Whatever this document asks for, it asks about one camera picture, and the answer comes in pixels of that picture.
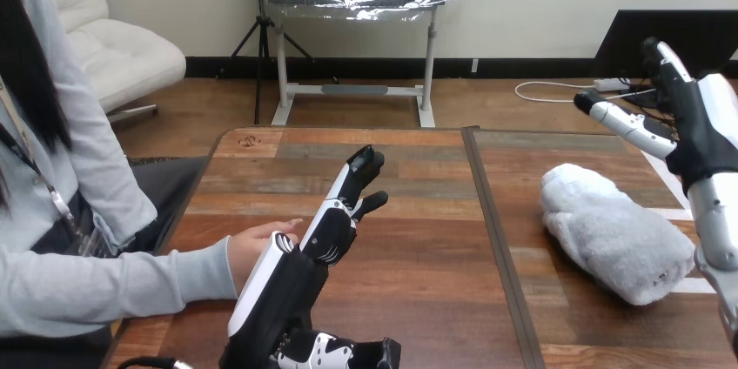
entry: folded towel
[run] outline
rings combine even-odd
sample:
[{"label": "folded towel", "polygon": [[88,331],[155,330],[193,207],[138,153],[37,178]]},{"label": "folded towel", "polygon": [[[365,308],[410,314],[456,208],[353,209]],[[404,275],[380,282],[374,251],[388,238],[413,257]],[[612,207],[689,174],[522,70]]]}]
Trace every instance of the folded towel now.
[{"label": "folded towel", "polygon": [[694,267],[694,244],[595,171],[562,164],[541,180],[543,224],[582,269],[633,305],[664,298]]}]

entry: white leather chair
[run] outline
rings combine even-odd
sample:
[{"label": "white leather chair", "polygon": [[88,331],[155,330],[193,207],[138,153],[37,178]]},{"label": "white leather chair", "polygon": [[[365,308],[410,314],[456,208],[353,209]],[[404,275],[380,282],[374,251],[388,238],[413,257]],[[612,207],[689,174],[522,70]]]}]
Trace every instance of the white leather chair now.
[{"label": "white leather chair", "polygon": [[[149,30],[109,19],[106,0],[57,0],[57,8],[105,112],[185,76],[185,56],[177,46]],[[156,109],[148,105],[108,118],[114,122]]]}]

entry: black and white robotic hand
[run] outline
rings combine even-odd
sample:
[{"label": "black and white robotic hand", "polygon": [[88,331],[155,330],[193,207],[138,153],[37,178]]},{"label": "black and white robotic hand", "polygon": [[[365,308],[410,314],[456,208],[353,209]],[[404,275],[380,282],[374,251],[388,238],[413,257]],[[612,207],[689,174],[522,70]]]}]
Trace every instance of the black and white robotic hand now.
[{"label": "black and white robotic hand", "polygon": [[382,153],[364,147],[344,164],[298,247],[274,232],[249,276],[228,323],[222,369],[397,369],[392,339],[356,343],[311,327],[310,310],[356,238],[356,224],[387,202],[360,198],[378,175]]},{"label": "black and white robotic hand", "polygon": [[738,98],[720,74],[693,79],[666,43],[649,38],[643,53],[679,141],[593,91],[581,92],[574,103],[681,177],[700,238],[694,262],[718,293],[721,321],[738,356]]}]

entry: light gray sweater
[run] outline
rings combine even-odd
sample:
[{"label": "light gray sweater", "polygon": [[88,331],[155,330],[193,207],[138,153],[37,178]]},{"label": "light gray sweater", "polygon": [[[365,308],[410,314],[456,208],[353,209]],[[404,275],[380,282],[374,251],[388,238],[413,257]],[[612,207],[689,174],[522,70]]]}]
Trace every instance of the light gray sweater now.
[{"label": "light gray sweater", "polygon": [[[38,166],[64,200],[80,190],[108,244],[123,247],[157,212],[138,188],[92,95],[55,1],[23,4],[48,60],[72,140],[71,151],[60,144],[52,153],[31,132]],[[0,123],[21,141],[2,104]],[[123,317],[178,312],[190,301],[237,297],[226,257],[228,238],[200,251],[161,257],[133,253],[99,259],[30,252],[59,214],[36,174],[4,144],[0,170],[10,194],[9,208],[0,210],[0,337],[73,336]]]}]

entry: woman's hand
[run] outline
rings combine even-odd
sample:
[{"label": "woman's hand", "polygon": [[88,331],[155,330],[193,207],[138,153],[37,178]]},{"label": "woman's hand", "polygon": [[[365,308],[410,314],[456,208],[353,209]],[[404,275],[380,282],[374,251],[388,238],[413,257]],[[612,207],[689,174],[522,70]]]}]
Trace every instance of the woman's hand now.
[{"label": "woman's hand", "polygon": [[236,285],[236,293],[240,294],[246,285],[249,275],[255,266],[261,252],[264,251],[269,237],[275,231],[283,232],[296,245],[299,240],[294,233],[295,226],[302,222],[302,218],[282,223],[273,222],[250,228],[233,237],[228,242],[228,265],[231,267],[231,276]]}]

